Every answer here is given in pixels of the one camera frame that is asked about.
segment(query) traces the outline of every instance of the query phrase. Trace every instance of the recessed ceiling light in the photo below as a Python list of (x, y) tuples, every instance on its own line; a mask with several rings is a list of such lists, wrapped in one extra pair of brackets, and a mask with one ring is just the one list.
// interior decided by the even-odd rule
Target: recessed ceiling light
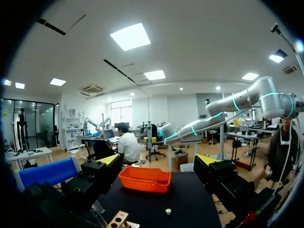
[(3, 79), (2, 83), (6, 86), (11, 86), (11, 84), (12, 84), (12, 82), (7, 79)]
[(248, 73), (245, 76), (243, 76), (242, 79), (252, 81), (257, 77), (259, 77), (259, 75), (253, 74), (253, 73)]
[(269, 58), (276, 63), (280, 63), (284, 60), (284, 58), (286, 58), (286, 56), (287, 54), (283, 50), (278, 49), (274, 54), (269, 56)]
[(275, 61), (276, 63), (280, 63), (284, 60), (284, 58), (282, 56), (276, 56), (276, 55), (271, 55), (271, 56), (269, 56), (269, 58), (272, 61)]
[(110, 36), (124, 51), (151, 44), (142, 23), (123, 28)]
[(144, 75), (147, 77), (147, 79), (149, 81), (166, 78), (166, 76), (162, 70), (147, 72), (147, 73), (144, 73)]
[(52, 81), (50, 82), (51, 85), (55, 85), (55, 86), (62, 86), (64, 83), (66, 83), (67, 81), (65, 80), (61, 80), (61, 79), (57, 79), (57, 78), (53, 78)]
[(25, 88), (25, 84), (19, 83), (19, 82), (15, 82), (15, 87), (17, 89), (24, 89)]

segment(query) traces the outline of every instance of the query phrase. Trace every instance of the small white cup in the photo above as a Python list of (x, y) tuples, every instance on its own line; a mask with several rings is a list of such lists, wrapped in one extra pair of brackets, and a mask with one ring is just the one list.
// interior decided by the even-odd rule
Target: small white cup
[(170, 208), (166, 209), (166, 214), (167, 214), (167, 215), (170, 215), (170, 214), (171, 214), (171, 209), (170, 209)]

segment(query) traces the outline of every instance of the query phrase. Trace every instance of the white robotic arm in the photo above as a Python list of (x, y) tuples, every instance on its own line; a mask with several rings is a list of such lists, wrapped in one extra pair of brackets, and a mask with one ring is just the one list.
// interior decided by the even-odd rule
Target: white robotic arm
[(108, 117), (108, 118), (106, 118), (103, 122), (101, 122), (100, 124), (97, 124), (97, 123), (95, 123), (93, 120), (91, 120), (90, 118), (86, 118), (85, 119), (85, 122), (84, 122), (84, 129), (85, 129), (85, 132), (87, 132), (87, 124), (89, 123), (89, 124), (91, 124), (91, 125), (93, 125), (94, 127), (95, 127), (95, 130), (98, 132), (98, 133), (100, 133), (100, 134), (102, 134), (102, 130), (103, 130), (103, 126), (107, 123), (107, 122), (109, 122), (109, 124), (111, 124), (111, 118), (110, 117)]
[(304, 111), (304, 104), (298, 101), (296, 95), (278, 93), (272, 77), (266, 76), (255, 81), (246, 90), (208, 104), (206, 106), (208, 118), (193, 121), (178, 132), (175, 132), (171, 123), (164, 125), (160, 130), (165, 141), (174, 144), (208, 129), (219, 127), (226, 121), (224, 112), (251, 108), (256, 102), (260, 103), (264, 119), (281, 116), (296, 118), (301, 111)]

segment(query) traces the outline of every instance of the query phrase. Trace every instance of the orange plastic basket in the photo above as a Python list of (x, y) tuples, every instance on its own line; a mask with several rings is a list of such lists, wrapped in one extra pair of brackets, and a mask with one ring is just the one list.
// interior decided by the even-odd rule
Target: orange plastic basket
[(171, 173), (160, 169), (128, 166), (118, 175), (123, 186), (139, 191), (165, 193), (171, 182)]

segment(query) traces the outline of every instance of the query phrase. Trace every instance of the man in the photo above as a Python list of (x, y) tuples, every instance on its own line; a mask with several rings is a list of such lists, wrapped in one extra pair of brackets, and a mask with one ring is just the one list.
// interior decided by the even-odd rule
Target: man
[[(261, 179), (265, 178), (267, 181), (272, 180), (273, 182), (278, 182), (280, 179), (288, 153), (291, 118), (282, 118), (282, 123), (282, 127), (279, 128), (271, 138), (270, 145), (266, 152), (264, 167), (259, 169), (254, 175), (253, 181), (256, 189)], [(290, 152), (281, 181), (286, 179), (297, 157), (298, 135), (293, 128), (291, 129), (291, 134)]]
[(129, 132), (127, 123), (119, 123), (117, 128), (121, 136), (118, 141), (118, 153), (124, 155), (123, 163), (131, 164), (137, 161), (141, 155), (137, 138)]

